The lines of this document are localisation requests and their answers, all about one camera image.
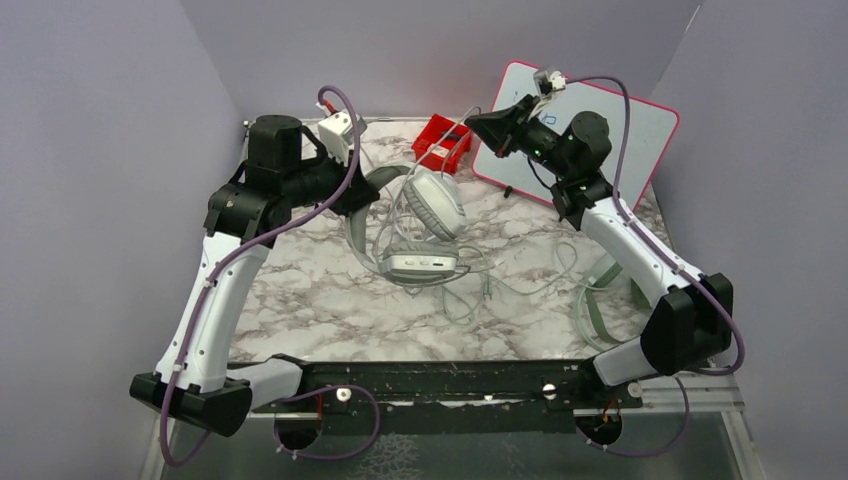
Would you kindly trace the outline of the white headphones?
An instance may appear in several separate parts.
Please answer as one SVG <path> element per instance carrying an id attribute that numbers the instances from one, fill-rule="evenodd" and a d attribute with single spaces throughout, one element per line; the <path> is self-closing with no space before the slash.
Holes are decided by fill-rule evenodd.
<path id="1" fill-rule="evenodd" d="M 396 237 L 381 256 L 384 277 L 404 286 L 423 286 L 446 282 L 457 274 L 458 247 L 453 245 L 467 225 L 464 210 L 454 201 L 436 201 L 408 196 L 405 200 L 413 218 L 424 228 L 418 237 Z"/>

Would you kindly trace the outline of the grey headphones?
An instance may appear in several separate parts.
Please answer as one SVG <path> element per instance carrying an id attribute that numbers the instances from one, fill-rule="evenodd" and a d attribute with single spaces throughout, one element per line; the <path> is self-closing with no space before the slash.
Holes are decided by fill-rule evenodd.
<path id="1" fill-rule="evenodd" d="M 395 180 L 398 180 L 400 184 L 398 185 L 397 195 L 391 199 L 390 208 L 387 211 L 387 215 L 384 218 L 383 223 L 381 224 L 376 236 L 373 238 L 373 244 L 371 248 L 368 248 L 366 244 L 367 217 L 369 214 L 370 206 L 373 203 L 370 204 L 368 207 L 364 207 L 358 210 L 357 212 L 353 213 L 352 215 L 346 217 L 344 226 L 348 245 L 351 248 L 355 258 L 368 271 L 379 275 L 380 277 L 392 284 L 402 287 L 414 287 L 396 284 L 384 277 L 380 268 L 382 253 L 393 238 L 420 238 L 425 234 L 424 228 L 418 223 L 417 220 L 413 218 L 412 214 L 409 212 L 407 204 L 405 203 L 405 200 L 408 196 L 413 196 L 416 199 L 420 198 L 422 200 L 430 201 L 431 207 L 433 209 L 436 209 L 437 200 L 443 200 L 445 204 L 448 204 L 449 201 L 454 201 L 457 204 L 457 209 L 462 208 L 464 210 L 464 207 L 460 200 L 458 184 L 456 180 L 454 180 L 453 177 L 450 175 L 436 173 L 433 170 L 430 170 L 429 168 L 417 166 L 409 162 L 389 164 L 386 166 L 377 167 L 367 173 L 365 179 L 371 185 L 378 188 L 379 191 L 389 186 L 389 184 Z M 468 225 L 468 219 L 465 210 L 464 216 L 466 217 Z M 457 238 L 453 242 L 453 245 L 457 246 Z M 459 275 L 466 273 L 467 271 L 467 268 L 462 268 L 459 266 L 458 261 L 458 265 L 456 268 L 457 274 L 452 278 L 448 279 L 446 282 Z M 430 284 L 417 287 L 435 286 L 439 284 Z"/>

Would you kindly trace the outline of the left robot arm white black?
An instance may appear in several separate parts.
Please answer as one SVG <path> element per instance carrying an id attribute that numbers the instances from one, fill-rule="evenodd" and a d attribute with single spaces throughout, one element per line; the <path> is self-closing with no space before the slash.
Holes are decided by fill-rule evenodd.
<path id="1" fill-rule="evenodd" d="M 315 386 L 298 364 L 272 359 L 231 371 L 229 348 L 277 236 L 315 216 L 293 219 L 293 210 L 326 204 L 346 215 L 378 198 L 350 163 L 366 128 L 347 111 L 328 114 L 315 131 L 288 115 L 248 123 L 236 173 L 208 201 L 198 274 L 177 331 L 155 369 L 133 378 L 132 398 L 223 437 L 277 398 L 294 411 L 310 405 Z"/>

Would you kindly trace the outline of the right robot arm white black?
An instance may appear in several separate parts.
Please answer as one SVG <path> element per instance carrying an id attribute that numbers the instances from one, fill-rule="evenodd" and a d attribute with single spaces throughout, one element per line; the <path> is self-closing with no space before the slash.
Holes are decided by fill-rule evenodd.
<path id="1" fill-rule="evenodd" d="M 560 219 L 599 243 L 653 308 L 637 338 L 581 363 L 579 398 L 600 407 L 619 385 L 670 376 L 728 350 L 733 287 L 727 277 L 706 275 L 677 256 L 623 202 L 600 170 L 612 150 L 603 116 L 581 111 L 558 133 L 537 118 L 540 101 L 526 95 L 464 123 L 496 156 L 520 152 L 553 173 L 549 191 Z"/>

